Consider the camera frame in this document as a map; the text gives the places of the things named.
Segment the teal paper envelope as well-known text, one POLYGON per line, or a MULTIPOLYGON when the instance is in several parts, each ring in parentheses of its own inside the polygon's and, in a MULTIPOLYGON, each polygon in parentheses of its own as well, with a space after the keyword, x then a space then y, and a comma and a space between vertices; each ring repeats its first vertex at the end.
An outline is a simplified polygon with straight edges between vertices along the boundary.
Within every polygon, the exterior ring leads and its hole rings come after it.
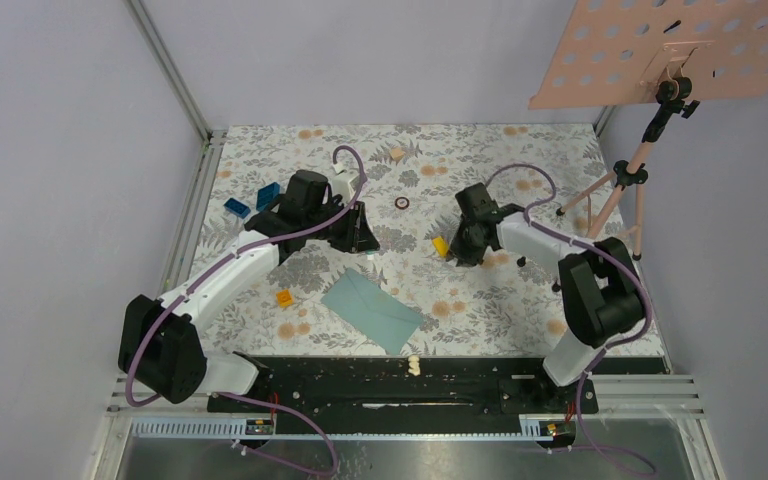
POLYGON ((419 312, 353 269, 344 272, 321 302, 390 355, 398 355, 424 322, 419 312))

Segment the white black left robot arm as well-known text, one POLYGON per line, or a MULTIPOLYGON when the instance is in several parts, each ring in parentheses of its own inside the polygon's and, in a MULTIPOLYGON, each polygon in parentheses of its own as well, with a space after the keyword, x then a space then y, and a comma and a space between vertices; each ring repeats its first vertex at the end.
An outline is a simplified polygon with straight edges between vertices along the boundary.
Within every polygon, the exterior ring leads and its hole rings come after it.
POLYGON ((309 241, 351 254, 378 250, 358 198, 364 179, 348 171, 332 179, 297 171, 213 264, 157 299, 131 300, 117 359, 128 382, 172 404, 196 393, 231 393, 245 410, 264 407, 271 387, 257 367, 240 354, 206 351, 200 336, 244 290, 309 241))

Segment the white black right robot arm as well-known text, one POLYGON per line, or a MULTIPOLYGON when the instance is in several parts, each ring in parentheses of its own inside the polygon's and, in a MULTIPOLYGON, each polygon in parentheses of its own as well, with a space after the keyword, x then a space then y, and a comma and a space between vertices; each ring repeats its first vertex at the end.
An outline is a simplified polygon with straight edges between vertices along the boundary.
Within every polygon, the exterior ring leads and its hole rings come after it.
POLYGON ((455 199, 460 224, 449 252, 458 265, 480 265, 487 250, 504 250, 536 262, 555 280, 568 330, 544 358, 533 396, 543 410, 557 412, 572 400, 572 383, 617 336, 651 323, 651 300, 628 249, 615 237, 593 242, 542 225, 521 206, 499 205, 482 183, 455 199))

